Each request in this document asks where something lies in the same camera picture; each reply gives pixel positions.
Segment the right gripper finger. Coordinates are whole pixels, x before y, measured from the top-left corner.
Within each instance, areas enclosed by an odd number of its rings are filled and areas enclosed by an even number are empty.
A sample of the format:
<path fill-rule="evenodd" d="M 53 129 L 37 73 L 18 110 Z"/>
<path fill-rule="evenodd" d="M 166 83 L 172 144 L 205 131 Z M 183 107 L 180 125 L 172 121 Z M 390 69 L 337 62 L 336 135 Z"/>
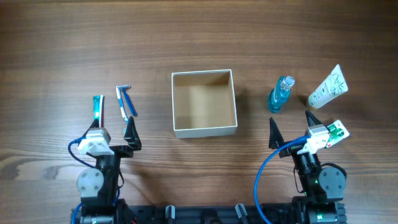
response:
<path fill-rule="evenodd" d="M 269 148 L 278 149 L 284 145 L 284 139 L 273 117 L 269 119 L 269 122 L 270 122 Z"/>
<path fill-rule="evenodd" d="M 316 125 L 323 125 L 323 123 L 319 119 L 317 119 L 311 111 L 306 110 L 305 115 L 309 127 Z"/>

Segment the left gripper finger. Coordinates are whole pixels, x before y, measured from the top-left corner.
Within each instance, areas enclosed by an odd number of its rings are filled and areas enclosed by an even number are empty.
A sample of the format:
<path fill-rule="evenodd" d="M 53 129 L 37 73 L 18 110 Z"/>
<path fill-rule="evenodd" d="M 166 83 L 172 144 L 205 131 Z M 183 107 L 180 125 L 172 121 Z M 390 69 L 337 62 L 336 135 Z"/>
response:
<path fill-rule="evenodd" d="M 124 140 L 132 149 L 142 149 L 142 143 L 137 133 L 133 116 L 130 116 L 127 121 Z"/>
<path fill-rule="evenodd" d="M 98 128 L 100 126 L 99 119 L 94 119 L 93 122 L 91 123 L 90 127 L 86 130 L 86 132 L 82 135 L 83 138 L 86 137 L 86 134 L 88 131 L 92 128 Z"/>

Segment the teal toothpaste tube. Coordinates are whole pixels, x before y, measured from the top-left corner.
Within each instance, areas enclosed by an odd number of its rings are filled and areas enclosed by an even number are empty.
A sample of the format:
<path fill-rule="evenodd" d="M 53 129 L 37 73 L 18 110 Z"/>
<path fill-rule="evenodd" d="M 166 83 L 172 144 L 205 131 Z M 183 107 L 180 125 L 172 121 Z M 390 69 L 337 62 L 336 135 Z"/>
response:
<path fill-rule="evenodd" d="M 104 125 L 103 119 L 104 96 L 98 95 L 93 97 L 93 117 L 98 121 L 98 127 L 102 128 Z"/>

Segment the green soap box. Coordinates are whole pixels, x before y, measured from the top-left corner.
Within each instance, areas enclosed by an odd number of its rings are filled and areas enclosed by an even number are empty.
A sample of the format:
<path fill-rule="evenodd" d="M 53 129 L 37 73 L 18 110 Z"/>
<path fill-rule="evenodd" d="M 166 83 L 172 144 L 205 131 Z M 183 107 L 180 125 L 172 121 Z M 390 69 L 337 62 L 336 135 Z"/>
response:
<path fill-rule="evenodd" d="M 334 146 L 335 144 L 339 143 L 349 136 L 348 130 L 345 128 L 340 120 L 336 120 L 333 123 L 329 124 L 327 126 L 327 129 L 330 132 L 330 136 L 325 146 L 326 148 Z"/>

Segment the blue mouthwash bottle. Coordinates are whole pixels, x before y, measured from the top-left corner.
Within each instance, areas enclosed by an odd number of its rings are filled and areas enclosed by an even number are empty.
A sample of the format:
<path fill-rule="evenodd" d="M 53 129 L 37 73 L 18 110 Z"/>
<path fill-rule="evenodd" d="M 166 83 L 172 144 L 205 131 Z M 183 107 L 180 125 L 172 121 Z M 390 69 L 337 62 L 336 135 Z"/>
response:
<path fill-rule="evenodd" d="M 295 80 L 291 76 L 281 76 L 279 78 L 268 99 L 268 109 L 271 113 L 277 113 L 282 105 L 287 102 L 294 84 Z"/>

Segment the white cream tube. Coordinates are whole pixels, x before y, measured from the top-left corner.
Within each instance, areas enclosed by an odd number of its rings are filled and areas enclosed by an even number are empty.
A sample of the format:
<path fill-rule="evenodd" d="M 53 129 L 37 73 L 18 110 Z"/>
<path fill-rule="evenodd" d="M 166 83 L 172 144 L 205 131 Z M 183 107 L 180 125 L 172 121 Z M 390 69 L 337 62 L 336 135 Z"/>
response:
<path fill-rule="evenodd" d="M 308 105 L 319 109 L 336 97 L 346 93 L 348 86 L 341 71 L 340 65 L 331 71 L 317 89 L 308 97 Z"/>

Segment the blue disposable razor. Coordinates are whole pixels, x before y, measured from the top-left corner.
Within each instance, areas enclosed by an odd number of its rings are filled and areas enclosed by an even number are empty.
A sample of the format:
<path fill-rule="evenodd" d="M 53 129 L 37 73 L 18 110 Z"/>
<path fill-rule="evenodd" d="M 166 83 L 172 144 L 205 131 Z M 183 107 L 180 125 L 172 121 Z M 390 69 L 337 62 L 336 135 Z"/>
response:
<path fill-rule="evenodd" d="M 133 105 L 133 103 L 131 101 L 131 98 L 126 92 L 127 89 L 129 89 L 130 87 L 131 87 L 130 85 L 121 85 L 121 86 L 118 86 L 118 89 L 119 89 L 119 91 L 121 91 L 123 93 L 123 95 L 125 97 L 125 100 L 126 100 L 126 103 L 127 103 L 128 107 L 129 107 L 132 115 L 133 116 L 138 116 L 137 111 L 136 111 L 136 109 L 135 109 L 135 107 L 134 107 L 134 105 Z"/>

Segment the blue white toothbrush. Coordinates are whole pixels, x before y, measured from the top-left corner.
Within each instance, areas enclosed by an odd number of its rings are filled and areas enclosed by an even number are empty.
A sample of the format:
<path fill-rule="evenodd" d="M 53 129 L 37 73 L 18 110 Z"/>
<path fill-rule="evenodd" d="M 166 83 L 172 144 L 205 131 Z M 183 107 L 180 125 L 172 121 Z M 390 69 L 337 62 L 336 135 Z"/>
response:
<path fill-rule="evenodd" d="M 125 120 L 125 122 L 128 122 L 128 118 L 124 109 L 124 103 L 123 103 L 123 99 L 121 96 L 121 92 L 125 89 L 127 89 L 129 87 L 129 85 L 121 85 L 121 86 L 116 86 L 116 96 L 117 99 L 119 101 L 119 105 L 120 105 L 120 110 L 121 110 L 121 115 L 123 117 L 123 119 Z"/>

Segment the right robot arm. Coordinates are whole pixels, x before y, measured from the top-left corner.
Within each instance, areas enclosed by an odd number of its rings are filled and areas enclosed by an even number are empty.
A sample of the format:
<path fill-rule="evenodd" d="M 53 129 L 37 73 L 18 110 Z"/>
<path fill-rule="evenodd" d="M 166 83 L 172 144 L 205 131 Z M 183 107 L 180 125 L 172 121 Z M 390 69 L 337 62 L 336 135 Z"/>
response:
<path fill-rule="evenodd" d="M 285 141 L 274 119 L 270 119 L 269 148 L 284 147 L 279 157 L 292 158 L 294 176 L 298 176 L 302 190 L 290 203 L 262 204 L 262 213 L 271 223 L 347 223 L 341 202 L 347 173 L 334 163 L 322 164 L 317 156 L 317 151 L 328 145 L 331 131 L 310 111 L 305 115 L 308 138 L 298 143 Z"/>

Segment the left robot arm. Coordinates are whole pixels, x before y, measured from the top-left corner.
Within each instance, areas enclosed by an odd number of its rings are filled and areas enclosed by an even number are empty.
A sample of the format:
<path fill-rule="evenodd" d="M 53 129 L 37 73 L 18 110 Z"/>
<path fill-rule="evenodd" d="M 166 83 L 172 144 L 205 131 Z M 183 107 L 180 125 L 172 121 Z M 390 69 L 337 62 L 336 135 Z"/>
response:
<path fill-rule="evenodd" d="M 121 159 L 134 156 L 134 151 L 142 149 L 142 143 L 136 130 L 134 118 L 127 119 L 124 132 L 126 145 L 110 146 L 111 137 L 108 131 L 94 119 L 90 128 L 82 137 L 71 141 L 83 154 L 96 159 L 95 165 L 90 165 L 72 157 L 88 168 L 79 174 L 76 186 L 81 202 L 72 213 L 71 223 L 137 223 L 138 219 L 124 199 L 120 197 L 123 179 L 120 169 Z"/>

